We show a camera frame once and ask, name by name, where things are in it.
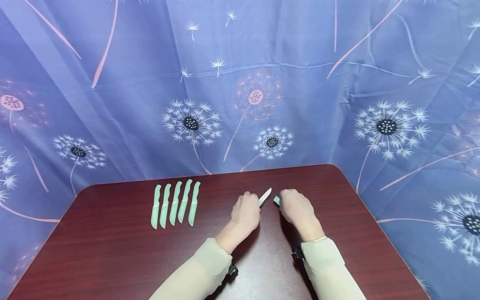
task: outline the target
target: curtain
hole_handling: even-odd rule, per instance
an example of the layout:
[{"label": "curtain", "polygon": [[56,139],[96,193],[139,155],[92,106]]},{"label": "curtain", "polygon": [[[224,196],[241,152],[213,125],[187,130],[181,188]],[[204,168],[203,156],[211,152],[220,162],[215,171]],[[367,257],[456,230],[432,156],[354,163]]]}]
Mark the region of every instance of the curtain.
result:
[{"label": "curtain", "polygon": [[477,1],[0,9],[0,299],[87,186],[326,163],[432,299],[479,297]]}]

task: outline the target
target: sleeve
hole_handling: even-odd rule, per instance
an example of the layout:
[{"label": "sleeve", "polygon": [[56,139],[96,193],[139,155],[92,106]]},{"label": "sleeve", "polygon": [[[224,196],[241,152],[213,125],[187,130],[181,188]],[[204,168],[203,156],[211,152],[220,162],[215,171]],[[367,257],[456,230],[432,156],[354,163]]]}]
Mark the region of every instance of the sleeve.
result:
[{"label": "sleeve", "polygon": [[320,300],[366,300],[331,239],[302,243],[301,248],[305,269]]},{"label": "sleeve", "polygon": [[221,284],[232,262],[215,239],[207,239],[150,297],[150,300],[204,300]]}]

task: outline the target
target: knife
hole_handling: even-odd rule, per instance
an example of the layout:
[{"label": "knife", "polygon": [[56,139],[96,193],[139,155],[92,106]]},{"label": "knife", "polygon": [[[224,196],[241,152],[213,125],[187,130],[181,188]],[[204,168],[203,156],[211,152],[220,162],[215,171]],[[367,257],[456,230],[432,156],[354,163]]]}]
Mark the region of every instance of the knife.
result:
[{"label": "knife", "polygon": [[262,206],[262,204],[264,203],[265,199],[270,195],[270,193],[272,192],[272,188],[268,189],[265,194],[260,197],[260,199],[258,199],[258,206]]},{"label": "knife", "polygon": [[198,189],[200,188],[200,182],[197,181],[193,187],[192,204],[190,204],[190,211],[188,212],[188,223],[193,227],[195,221],[195,213],[197,211],[197,196]]},{"label": "knife", "polygon": [[160,184],[157,184],[155,187],[155,193],[153,196],[152,217],[150,218],[150,224],[152,224],[152,227],[155,229],[158,224],[158,206],[160,205],[160,202],[158,200],[160,199],[161,189],[162,189],[162,186]]},{"label": "knife", "polygon": [[167,225],[167,211],[168,211],[168,198],[170,197],[170,187],[172,185],[167,183],[165,190],[163,191],[163,203],[162,209],[160,210],[160,226],[165,229]]},{"label": "knife", "polygon": [[173,192],[173,202],[172,208],[170,209],[170,224],[175,226],[175,219],[177,218],[177,207],[179,205],[179,195],[180,195],[181,181],[177,182],[175,186],[175,191]]},{"label": "knife", "polygon": [[188,179],[185,184],[185,190],[183,191],[183,198],[181,199],[180,208],[179,208],[179,222],[183,222],[183,217],[185,216],[185,210],[187,210],[188,203],[188,193],[190,193],[190,186],[192,185],[193,180]]}]

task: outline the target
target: table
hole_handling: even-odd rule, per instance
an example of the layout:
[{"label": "table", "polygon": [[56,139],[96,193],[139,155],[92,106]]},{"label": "table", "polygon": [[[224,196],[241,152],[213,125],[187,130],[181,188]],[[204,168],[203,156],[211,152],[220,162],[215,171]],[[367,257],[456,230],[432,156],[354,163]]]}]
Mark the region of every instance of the table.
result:
[{"label": "table", "polygon": [[272,201],[284,188],[296,188],[311,200],[367,299],[428,299],[335,166],[190,178],[202,183],[193,228],[187,217],[175,227],[150,226],[155,185],[171,183],[173,192],[176,182],[187,178],[84,189],[9,300],[147,300],[206,238],[221,230],[239,195],[248,190],[260,196],[270,187],[259,230],[233,254],[239,275],[209,299],[317,299],[302,266],[291,257],[291,249],[300,244],[298,235]]}]

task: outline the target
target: left hand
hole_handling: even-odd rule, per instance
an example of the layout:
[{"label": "left hand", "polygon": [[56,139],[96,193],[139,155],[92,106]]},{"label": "left hand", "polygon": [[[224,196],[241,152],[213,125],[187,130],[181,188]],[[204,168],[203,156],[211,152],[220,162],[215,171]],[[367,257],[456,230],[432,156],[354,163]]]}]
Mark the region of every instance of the left hand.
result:
[{"label": "left hand", "polygon": [[260,223],[258,196],[245,192],[233,206],[231,220],[215,237],[218,245],[228,254],[246,239]]}]

